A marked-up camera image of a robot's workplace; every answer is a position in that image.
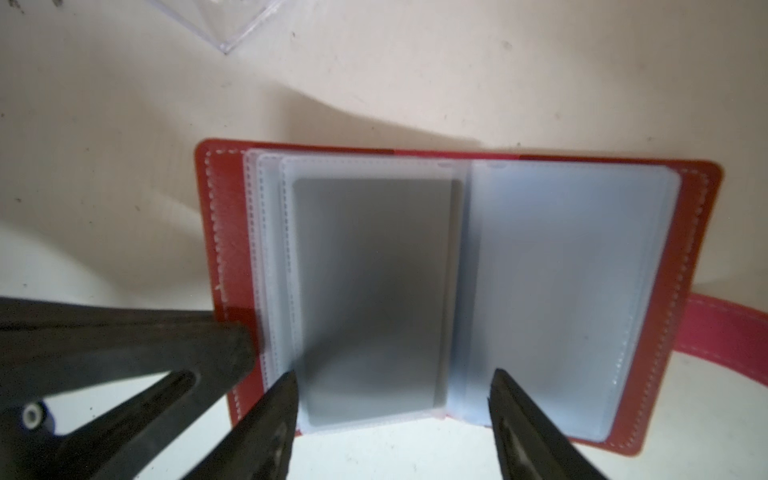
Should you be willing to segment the red leather card holder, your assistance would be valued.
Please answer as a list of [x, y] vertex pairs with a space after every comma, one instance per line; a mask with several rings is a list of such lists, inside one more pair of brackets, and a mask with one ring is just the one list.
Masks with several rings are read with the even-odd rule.
[[228, 139], [200, 142], [194, 162], [215, 315], [250, 331], [257, 359], [245, 379], [256, 397], [297, 374], [293, 184], [463, 184], [439, 404], [307, 432], [299, 389], [299, 433], [426, 417], [486, 427], [501, 368], [568, 438], [632, 456], [673, 351], [767, 380], [766, 316], [691, 291], [723, 176], [714, 162]]

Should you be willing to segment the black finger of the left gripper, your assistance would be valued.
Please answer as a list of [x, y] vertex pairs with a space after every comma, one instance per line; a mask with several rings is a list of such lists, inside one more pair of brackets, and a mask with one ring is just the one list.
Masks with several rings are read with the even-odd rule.
[[[210, 311], [1, 301], [1, 475], [130, 479], [253, 369], [247, 328]], [[156, 375], [59, 435], [47, 397]]]

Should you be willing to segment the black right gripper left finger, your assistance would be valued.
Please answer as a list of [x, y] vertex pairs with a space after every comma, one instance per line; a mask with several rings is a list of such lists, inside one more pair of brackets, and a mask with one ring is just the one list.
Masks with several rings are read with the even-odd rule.
[[[234, 387], [233, 403], [247, 406], [227, 436], [185, 477], [187, 479], [285, 479], [297, 431], [299, 385], [296, 372], [282, 374], [261, 395], [253, 381]], [[240, 400], [245, 390], [246, 400]]]

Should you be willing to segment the clear plastic organizer box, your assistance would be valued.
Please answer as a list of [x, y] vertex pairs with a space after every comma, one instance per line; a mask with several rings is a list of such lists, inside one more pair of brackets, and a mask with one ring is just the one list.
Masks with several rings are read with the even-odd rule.
[[272, 17], [282, 0], [153, 0], [151, 4], [227, 55]]

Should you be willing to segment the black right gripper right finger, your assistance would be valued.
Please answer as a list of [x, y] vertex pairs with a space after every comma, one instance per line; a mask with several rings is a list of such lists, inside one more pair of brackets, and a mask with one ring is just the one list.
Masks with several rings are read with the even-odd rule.
[[504, 479], [605, 479], [501, 368], [494, 372], [488, 407]]

